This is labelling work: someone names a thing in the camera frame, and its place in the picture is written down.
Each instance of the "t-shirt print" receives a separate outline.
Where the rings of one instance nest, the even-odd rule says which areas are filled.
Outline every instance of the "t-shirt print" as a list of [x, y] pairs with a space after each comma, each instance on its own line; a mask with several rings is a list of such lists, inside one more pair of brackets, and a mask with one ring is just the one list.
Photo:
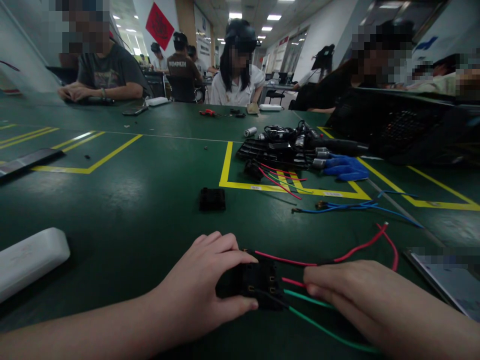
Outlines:
[[97, 89], [113, 89], [119, 86], [119, 73], [115, 70], [95, 72], [95, 87]]

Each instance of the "white label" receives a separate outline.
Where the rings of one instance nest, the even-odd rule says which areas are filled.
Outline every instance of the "white label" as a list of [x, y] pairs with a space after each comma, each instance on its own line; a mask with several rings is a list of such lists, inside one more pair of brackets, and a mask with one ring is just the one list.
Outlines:
[[324, 194], [325, 196], [334, 196], [334, 197], [337, 197], [337, 198], [343, 198], [343, 197], [344, 197], [341, 193], [338, 193], [338, 192], [327, 192], [327, 191], [324, 191], [323, 194]]

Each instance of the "red decoration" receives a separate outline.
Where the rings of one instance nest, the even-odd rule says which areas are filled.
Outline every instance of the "red decoration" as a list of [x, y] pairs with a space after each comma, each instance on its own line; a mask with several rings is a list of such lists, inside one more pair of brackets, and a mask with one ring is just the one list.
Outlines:
[[145, 29], [163, 50], [167, 49], [174, 33], [174, 27], [167, 20], [164, 13], [159, 9], [155, 2], [151, 6], [150, 14], [146, 20]]

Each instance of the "white power bank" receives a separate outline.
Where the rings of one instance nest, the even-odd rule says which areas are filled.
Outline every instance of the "white power bank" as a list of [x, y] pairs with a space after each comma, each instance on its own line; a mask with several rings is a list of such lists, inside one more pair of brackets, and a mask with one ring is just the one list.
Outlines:
[[55, 227], [40, 231], [0, 251], [0, 303], [69, 257], [67, 237]]

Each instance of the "green table surface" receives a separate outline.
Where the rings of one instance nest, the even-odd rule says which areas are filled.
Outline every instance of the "green table surface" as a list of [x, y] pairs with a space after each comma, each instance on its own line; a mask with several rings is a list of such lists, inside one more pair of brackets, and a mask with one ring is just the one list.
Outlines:
[[[226, 211], [201, 213], [200, 190], [219, 187], [229, 147], [233, 152], [228, 181], [255, 185], [243, 176], [244, 164], [235, 157], [245, 129], [255, 126], [260, 130], [272, 124], [295, 127], [300, 119], [321, 127], [327, 117], [285, 110], [242, 119], [229, 116], [229, 107], [182, 103], [151, 108], [138, 117], [122, 116], [122, 111], [131, 106], [131, 102], [112, 107], [65, 105], [54, 94], [0, 99], [0, 161], [8, 162], [39, 148], [59, 145], [86, 132], [104, 132], [48, 164], [56, 167], [56, 172], [30, 171], [0, 186], [0, 251], [50, 227], [67, 234], [71, 251], [64, 264], [0, 304], [0, 331], [144, 294], [162, 281], [197, 236], [215, 230], [234, 233], [242, 248], [305, 262], [345, 254], [370, 240], [377, 232], [375, 224], [385, 221], [389, 222], [387, 232], [399, 250], [436, 247], [438, 243], [432, 241], [432, 234], [454, 246], [469, 244], [479, 233], [476, 211], [420, 208], [401, 197], [395, 200], [428, 231], [378, 211], [291, 213], [295, 207], [313, 210], [319, 200], [342, 204], [360, 200], [309, 194], [302, 194], [302, 200], [297, 200], [284, 192], [232, 187], [224, 188]], [[222, 116], [200, 116], [199, 111], [204, 109]], [[12, 138], [22, 140], [25, 134], [43, 128], [56, 130], [36, 132], [43, 135], [5, 146], [18, 141]], [[138, 135], [143, 136], [89, 174], [61, 172], [60, 168], [88, 169]], [[73, 141], [60, 148], [78, 143]], [[365, 161], [405, 187], [405, 191], [423, 191], [424, 187], [432, 197], [428, 200], [455, 200], [448, 198], [449, 193], [440, 194], [441, 188], [436, 192], [431, 184], [416, 187], [416, 178], [407, 174], [404, 167], [382, 160]], [[353, 191], [349, 184], [339, 183], [331, 176], [309, 172], [299, 175], [308, 177], [304, 185], [310, 189]], [[461, 188], [471, 198], [479, 196], [473, 187], [467, 189], [461, 183], [461, 176], [442, 172], [435, 176], [448, 181], [449, 186]], [[369, 197], [376, 196], [377, 188], [391, 190], [376, 175], [372, 174], [371, 179], [357, 183]], [[467, 180], [476, 180], [478, 184], [478, 174], [467, 176]], [[380, 199], [380, 204], [397, 211], [387, 199]], [[464, 232], [454, 233], [452, 227], [460, 223]], [[352, 259], [372, 259], [391, 266], [393, 251], [381, 239]], [[301, 269], [280, 264], [278, 271], [281, 276], [302, 279]], [[430, 291], [403, 257], [398, 272]], [[298, 290], [288, 284], [285, 287]], [[336, 334], [365, 342], [337, 312], [295, 298], [291, 304]], [[230, 359], [378, 358], [340, 344], [286, 311], [249, 313], [194, 343], [168, 351], [163, 357], [180, 355]]]

